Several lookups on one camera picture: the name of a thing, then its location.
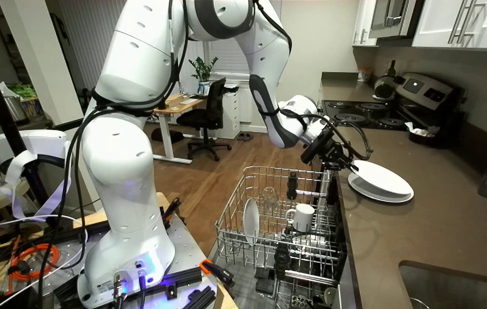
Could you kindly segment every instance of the wooden floor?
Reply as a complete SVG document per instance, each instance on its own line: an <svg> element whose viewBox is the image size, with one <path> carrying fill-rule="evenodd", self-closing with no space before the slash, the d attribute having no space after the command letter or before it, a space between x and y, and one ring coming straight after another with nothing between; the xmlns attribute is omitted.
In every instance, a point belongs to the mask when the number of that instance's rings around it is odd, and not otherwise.
<svg viewBox="0 0 487 309"><path fill-rule="evenodd" d="M209 153L197 153L191 165L154 163L156 189L172 201L182 199L180 213L199 247L208 256L215 239L215 221L220 218L242 170L251 165L292 167L307 170L300 161L302 146L278 149L266 134L252 134L251 141L230 142L232 151L218 149L220 161ZM177 156L185 156L187 141L173 144ZM163 153L161 142L153 142L154 153Z"/></svg>

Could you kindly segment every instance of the white plate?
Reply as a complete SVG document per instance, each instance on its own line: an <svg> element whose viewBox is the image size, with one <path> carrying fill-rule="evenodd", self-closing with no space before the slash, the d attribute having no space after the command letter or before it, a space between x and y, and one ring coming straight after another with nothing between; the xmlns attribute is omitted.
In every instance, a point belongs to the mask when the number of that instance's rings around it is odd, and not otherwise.
<svg viewBox="0 0 487 309"><path fill-rule="evenodd" d="M254 199L247 199L244 206L244 235L249 245L256 245L259 237L259 208Z"/></svg>
<svg viewBox="0 0 487 309"><path fill-rule="evenodd" d="M407 196L393 194L393 192L383 191L383 189L365 182L357 173L348 175L348 185L352 189L355 189L359 194L371 197L374 201L381 201L381 203L401 204L401 203L408 203L408 201L413 199L413 191Z"/></svg>
<svg viewBox="0 0 487 309"><path fill-rule="evenodd" d="M413 194L413 187L401 179L398 173L376 165L372 161L364 161L364 160L353 160L352 165L355 165L359 170L353 170L360 179L365 182L388 191L391 194L400 194L400 196L410 196Z"/></svg>

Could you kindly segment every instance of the wire rack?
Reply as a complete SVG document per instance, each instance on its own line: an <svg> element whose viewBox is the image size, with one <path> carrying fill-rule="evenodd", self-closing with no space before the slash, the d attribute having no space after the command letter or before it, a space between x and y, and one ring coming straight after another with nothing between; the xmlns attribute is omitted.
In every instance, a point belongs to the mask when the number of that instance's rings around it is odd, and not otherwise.
<svg viewBox="0 0 487 309"><path fill-rule="evenodd" d="M329 173L273 167L244 170L220 220L213 259L235 275L239 304L259 307L309 307L336 287L345 266L345 237L338 204L328 194ZM245 204L259 208L259 233L244 230ZM300 233L288 223L297 203L316 208L312 230ZM273 292L257 294L257 270L271 270Z"/></svg>

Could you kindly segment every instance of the chair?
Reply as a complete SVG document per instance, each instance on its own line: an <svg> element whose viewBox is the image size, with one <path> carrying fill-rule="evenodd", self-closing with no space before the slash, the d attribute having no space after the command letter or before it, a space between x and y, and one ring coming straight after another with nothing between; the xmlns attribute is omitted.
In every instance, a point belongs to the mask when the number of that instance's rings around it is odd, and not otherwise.
<svg viewBox="0 0 487 309"><path fill-rule="evenodd" d="M204 129L201 141L191 141L187 144L189 155L187 158L192 158L197 151L209 151L215 158L215 161L220 161L220 156L216 155L215 148L227 148L232 149L230 144L216 142L215 139L209 139L208 130L221 129L223 127L223 94L225 94L225 82L227 79L220 79L211 84L208 103L204 110L191 110L189 113L184 113L177 118L177 124L184 127L194 127L194 129Z"/></svg>

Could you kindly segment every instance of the sink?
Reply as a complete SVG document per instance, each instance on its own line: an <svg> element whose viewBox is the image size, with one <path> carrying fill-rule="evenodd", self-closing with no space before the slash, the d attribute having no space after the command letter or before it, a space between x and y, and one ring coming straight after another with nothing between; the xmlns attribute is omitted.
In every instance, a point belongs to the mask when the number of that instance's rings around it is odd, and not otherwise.
<svg viewBox="0 0 487 309"><path fill-rule="evenodd" d="M487 276L413 261L400 263L400 275L413 309L487 309Z"/></svg>

